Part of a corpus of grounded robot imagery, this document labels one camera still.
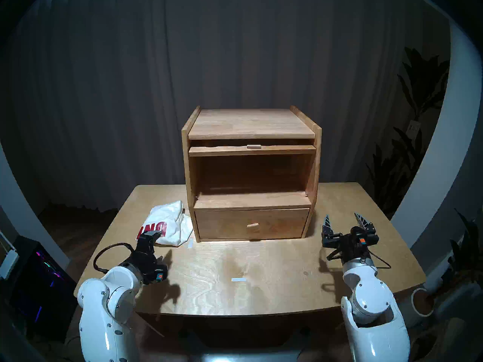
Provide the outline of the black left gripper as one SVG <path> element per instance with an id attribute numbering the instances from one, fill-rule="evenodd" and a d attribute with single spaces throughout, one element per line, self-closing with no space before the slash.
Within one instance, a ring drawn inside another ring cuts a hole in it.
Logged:
<path id="1" fill-rule="evenodd" d="M 168 267 L 158 263 L 154 241 L 162 237 L 159 230 L 147 231 L 138 236 L 137 245 L 131 254 L 131 264 L 140 272 L 143 284 L 161 283 L 167 279 Z"/>

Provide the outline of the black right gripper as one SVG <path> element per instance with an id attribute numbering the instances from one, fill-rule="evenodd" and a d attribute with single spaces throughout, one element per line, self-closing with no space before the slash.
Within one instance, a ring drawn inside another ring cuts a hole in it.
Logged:
<path id="1" fill-rule="evenodd" d="M 369 246 L 379 242 L 379 236 L 372 222 L 358 213 L 354 213 L 357 223 L 361 228 L 352 228 L 348 234 L 334 234 L 329 215 L 323 223 L 324 248 L 332 248 L 334 251 L 327 256 L 328 261 L 340 259 L 345 264 L 354 259 L 370 259 Z"/>

